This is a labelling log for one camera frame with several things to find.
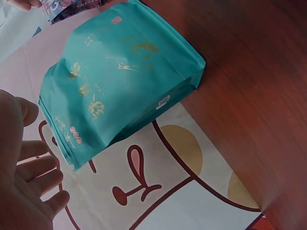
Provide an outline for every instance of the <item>wooden table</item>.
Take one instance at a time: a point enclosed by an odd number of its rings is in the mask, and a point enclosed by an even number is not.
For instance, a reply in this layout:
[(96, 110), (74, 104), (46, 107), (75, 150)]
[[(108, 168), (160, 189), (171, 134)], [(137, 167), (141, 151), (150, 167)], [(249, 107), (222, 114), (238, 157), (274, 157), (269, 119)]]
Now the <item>wooden table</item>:
[(277, 230), (307, 229), (307, 1), (143, 0), (207, 60), (184, 105)]

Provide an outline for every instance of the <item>colorful package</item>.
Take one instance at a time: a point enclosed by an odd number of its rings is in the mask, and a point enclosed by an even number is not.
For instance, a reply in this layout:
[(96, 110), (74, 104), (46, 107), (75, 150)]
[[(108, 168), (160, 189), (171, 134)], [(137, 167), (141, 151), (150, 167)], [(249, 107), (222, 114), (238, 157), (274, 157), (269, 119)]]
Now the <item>colorful package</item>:
[(41, 0), (48, 22), (54, 24), (84, 10), (105, 5), (105, 0)]
[(39, 105), (77, 170), (196, 90), (204, 68), (173, 27), (129, 0), (72, 32), (44, 76)]

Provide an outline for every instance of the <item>cartoon print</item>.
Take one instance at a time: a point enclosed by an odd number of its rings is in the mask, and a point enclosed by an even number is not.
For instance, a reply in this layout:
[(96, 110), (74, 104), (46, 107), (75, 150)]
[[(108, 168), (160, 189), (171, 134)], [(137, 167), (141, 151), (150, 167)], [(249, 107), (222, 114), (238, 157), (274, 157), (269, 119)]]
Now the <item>cartoon print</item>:
[(125, 193), (119, 187), (113, 187), (112, 192), (114, 198), (123, 206), (127, 205), (127, 197), (145, 189), (141, 196), (141, 201), (144, 201), (146, 196), (156, 189), (162, 188), (160, 184), (155, 184), (148, 186), (144, 176), (144, 156), (142, 149), (137, 145), (132, 145), (128, 149), (128, 163), (135, 176), (135, 178), (140, 182), (140, 186), (132, 189), (131, 191)]
[[(66, 212), (75, 228), (185, 229), (188, 223), (193, 229), (199, 222), (195, 229), (217, 226), (211, 229), (219, 230), (228, 225), (244, 230), (257, 218), (259, 209), (248, 195), (243, 200), (234, 195), (236, 191), (245, 194), (245, 188), (228, 165), (216, 158), (218, 152), (208, 154), (210, 145), (203, 146), (197, 139), (205, 142), (206, 136), (193, 122), (176, 105), (76, 173), (64, 161), (46, 122), (41, 124), (41, 137), (64, 171), (61, 186), (71, 194)], [(218, 184), (208, 174), (217, 175)]]

